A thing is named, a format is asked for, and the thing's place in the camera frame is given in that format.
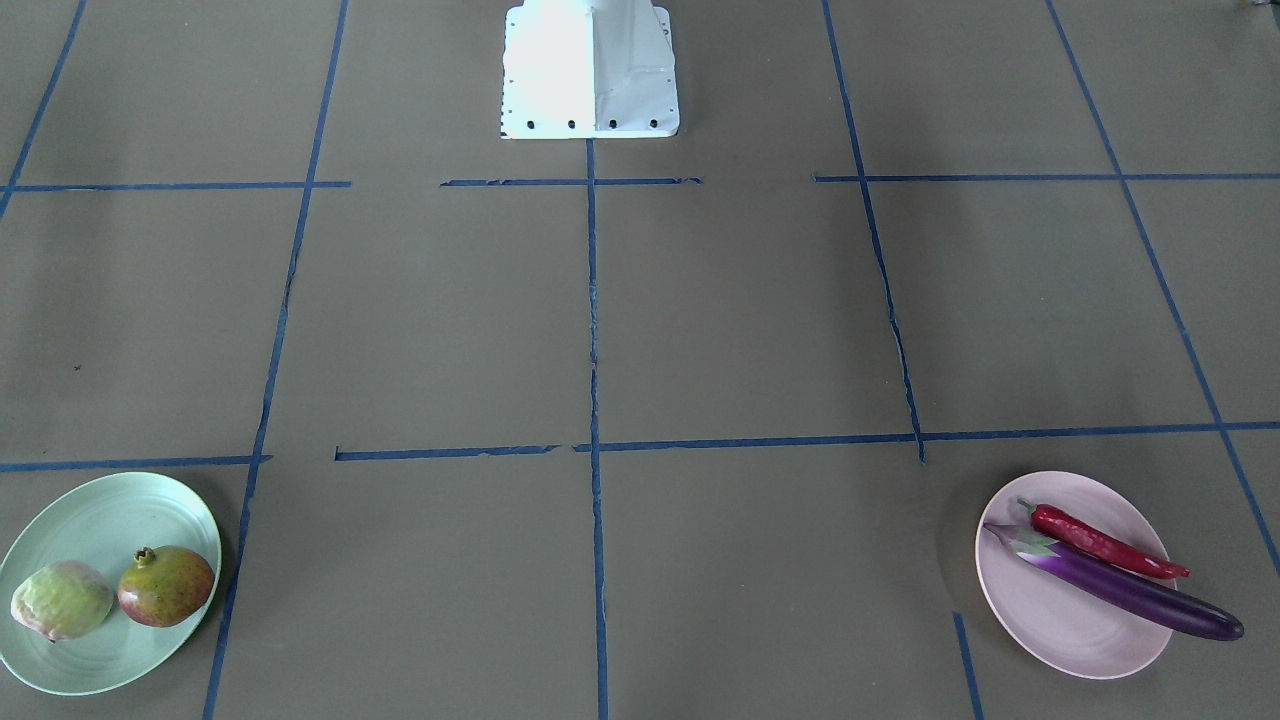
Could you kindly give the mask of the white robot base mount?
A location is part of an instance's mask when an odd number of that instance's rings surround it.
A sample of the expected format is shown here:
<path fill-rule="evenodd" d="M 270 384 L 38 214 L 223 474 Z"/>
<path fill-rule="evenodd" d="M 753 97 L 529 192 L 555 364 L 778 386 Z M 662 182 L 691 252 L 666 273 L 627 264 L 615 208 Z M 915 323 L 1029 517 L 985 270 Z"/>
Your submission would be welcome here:
<path fill-rule="evenodd" d="M 667 138 L 681 111 L 671 15 L 652 1 L 506 12 L 500 137 Z"/>

